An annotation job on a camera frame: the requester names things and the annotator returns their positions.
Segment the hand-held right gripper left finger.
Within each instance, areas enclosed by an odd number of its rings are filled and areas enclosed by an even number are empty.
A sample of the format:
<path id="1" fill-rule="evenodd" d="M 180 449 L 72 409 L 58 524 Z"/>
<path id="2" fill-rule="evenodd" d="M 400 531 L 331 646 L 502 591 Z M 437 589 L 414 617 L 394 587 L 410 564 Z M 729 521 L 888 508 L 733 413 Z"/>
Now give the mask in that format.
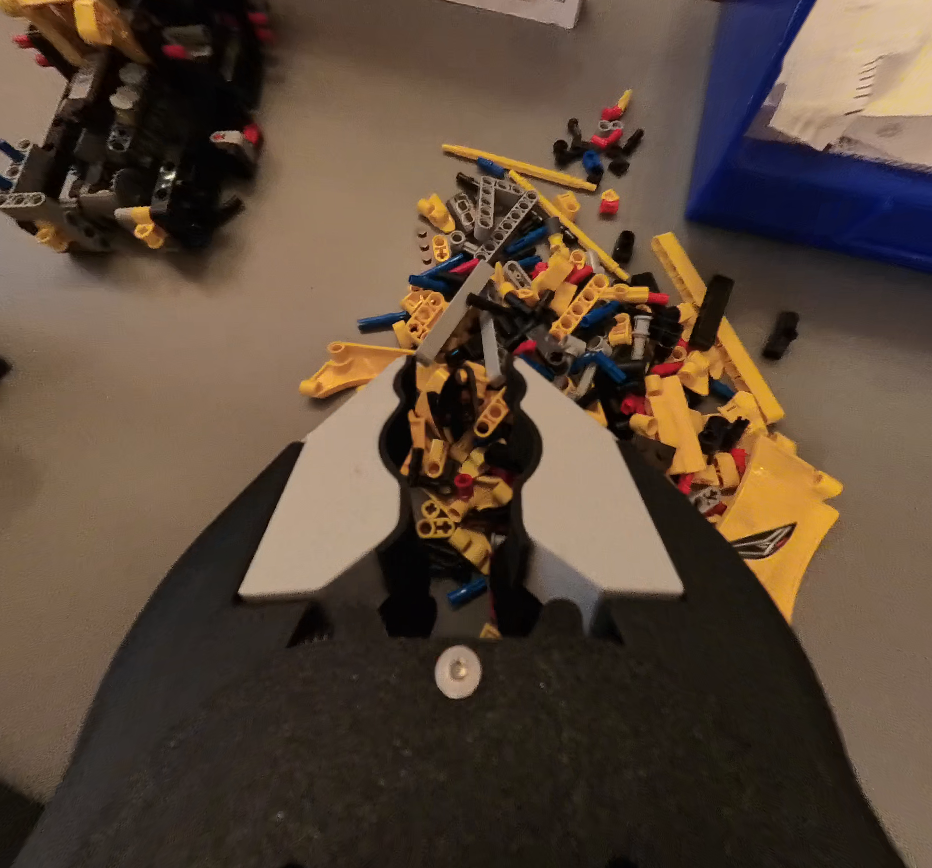
<path id="1" fill-rule="evenodd" d="M 239 585 L 247 602 L 322 593 L 392 533 L 401 487 L 379 449 L 400 404 L 393 362 L 306 435 Z"/>

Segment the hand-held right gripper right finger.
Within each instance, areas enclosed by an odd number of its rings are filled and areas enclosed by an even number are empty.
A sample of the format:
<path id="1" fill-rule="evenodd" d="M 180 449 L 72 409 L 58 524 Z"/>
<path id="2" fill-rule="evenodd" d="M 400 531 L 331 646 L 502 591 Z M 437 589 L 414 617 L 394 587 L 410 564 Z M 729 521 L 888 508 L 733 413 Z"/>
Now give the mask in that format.
<path id="1" fill-rule="evenodd" d="M 510 635 L 530 635 L 543 606 L 566 601 L 586 634 L 610 612 L 685 606 L 685 586 L 617 438 L 529 364 L 516 428 L 530 435 L 510 533 Z"/>

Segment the pile of toy bricks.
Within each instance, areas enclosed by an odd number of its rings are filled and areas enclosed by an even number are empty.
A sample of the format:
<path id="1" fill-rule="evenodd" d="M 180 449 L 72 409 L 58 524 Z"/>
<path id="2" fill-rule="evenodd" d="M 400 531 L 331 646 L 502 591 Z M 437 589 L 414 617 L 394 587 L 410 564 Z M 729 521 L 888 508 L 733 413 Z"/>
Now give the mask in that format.
<path id="1" fill-rule="evenodd" d="M 418 202 L 426 268 L 409 277 L 397 312 L 358 321 L 361 333 L 392 332 L 396 347 L 335 341 L 299 386 L 323 400 L 362 390 L 393 362 L 408 365 L 413 395 L 394 461 L 414 543 L 429 579 L 452 585 L 451 613 L 484 611 L 483 639 L 510 626 L 512 503 L 530 461 L 530 435 L 516 428 L 517 362 L 659 470 L 716 529 L 758 437 L 782 434 L 784 411 L 727 321 L 733 281 L 703 282 L 667 233 L 651 243 L 674 289 L 662 291 L 651 274 L 625 269 L 635 233 L 621 230 L 609 252 L 576 220 L 578 192 L 599 196 L 603 219 L 619 211 L 620 194 L 601 184 L 606 171 L 627 172 L 643 141 L 643 129 L 624 126 L 632 96 L 604 107 L 591 136 L 571 117 L 553 142 L 553 170 L 444 144 L 476 173 L 459 173 L 447 201 Z"/>

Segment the grey desk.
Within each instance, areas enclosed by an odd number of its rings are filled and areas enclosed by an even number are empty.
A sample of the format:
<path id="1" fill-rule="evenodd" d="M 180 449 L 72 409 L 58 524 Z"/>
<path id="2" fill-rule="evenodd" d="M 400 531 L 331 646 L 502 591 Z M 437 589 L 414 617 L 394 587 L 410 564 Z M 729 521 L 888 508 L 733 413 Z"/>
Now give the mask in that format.
<path id="1" fill-rule="evenodd" d="M 443 142 L 550 161 L 623 91 L 646 139 L 620 225 L 735 279 L 763 372 L 841 518 L 794 623 L 875 809 L 930 866 L 930 276 L 686 223 L 717 0 L 586 0 L 566 31 L 436 0 L 269 0 L 246 209 L 204 256 L 59 256 L 2 220 L 2 780 L 48 800 L 113 654 L 173 561 L 320 420 L 298 383 L 416 262 Z"/>

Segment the yellow toy hood panel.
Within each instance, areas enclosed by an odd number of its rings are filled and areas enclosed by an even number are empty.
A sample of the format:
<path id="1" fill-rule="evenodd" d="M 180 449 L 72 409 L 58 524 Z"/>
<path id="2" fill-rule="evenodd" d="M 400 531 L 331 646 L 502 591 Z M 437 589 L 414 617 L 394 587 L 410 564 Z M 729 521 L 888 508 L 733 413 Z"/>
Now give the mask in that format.
<path id="1" fill-rule="evenodd" d="M 758 437 L 717 529 L 791 622 L 809 564 L 839 517 L 844 485 L 779 433 Z"/>

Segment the black toy pin connector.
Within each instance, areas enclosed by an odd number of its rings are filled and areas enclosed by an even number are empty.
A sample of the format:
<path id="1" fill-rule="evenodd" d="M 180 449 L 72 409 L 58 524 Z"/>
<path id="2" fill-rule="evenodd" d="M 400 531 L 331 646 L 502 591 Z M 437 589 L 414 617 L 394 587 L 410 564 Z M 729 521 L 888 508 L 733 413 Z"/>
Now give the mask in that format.
<path id="1" fill-rule="evenodd" d="M 792 311 L 780 312 L 763 345 L 763 359 L 771 362 L 782 360 L 798 335 L 799 314 Z"/>

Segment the blue plastic bin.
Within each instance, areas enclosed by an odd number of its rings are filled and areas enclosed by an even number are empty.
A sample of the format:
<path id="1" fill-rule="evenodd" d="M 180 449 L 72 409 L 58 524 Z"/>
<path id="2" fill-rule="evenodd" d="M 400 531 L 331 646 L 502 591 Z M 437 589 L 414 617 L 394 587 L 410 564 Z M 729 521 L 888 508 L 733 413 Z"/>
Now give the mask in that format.
<path id="1" fill-rule="evenodd" d="M 816 0 L 721 0 L 685 216 L 922 272 L 930 175 L 748 137 Z"/>

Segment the partly built toy car chassis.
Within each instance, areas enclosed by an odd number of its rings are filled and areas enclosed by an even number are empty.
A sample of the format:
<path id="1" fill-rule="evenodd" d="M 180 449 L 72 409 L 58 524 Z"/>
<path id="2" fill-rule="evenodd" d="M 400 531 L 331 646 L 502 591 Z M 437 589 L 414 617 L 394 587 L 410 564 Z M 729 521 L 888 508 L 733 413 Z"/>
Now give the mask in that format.
<path id="1" fill-rule="evenodd" d="M 2 214 L 60 254 L 203 250 L 264 145 L 266 0 L 2 0 L 64 91 L 45 136 L 2 141 Z"/>

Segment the white folded paper sheets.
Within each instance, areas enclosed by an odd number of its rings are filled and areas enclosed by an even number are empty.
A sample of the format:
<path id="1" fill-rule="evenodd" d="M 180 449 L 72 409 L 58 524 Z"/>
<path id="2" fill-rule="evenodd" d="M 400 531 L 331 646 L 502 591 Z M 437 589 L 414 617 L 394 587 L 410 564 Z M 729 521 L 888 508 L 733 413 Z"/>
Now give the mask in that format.
<path id="1" fill-rule="evenodd" d="M 930 174 L 931 0 L 816 0 L 752 135 Z"/>

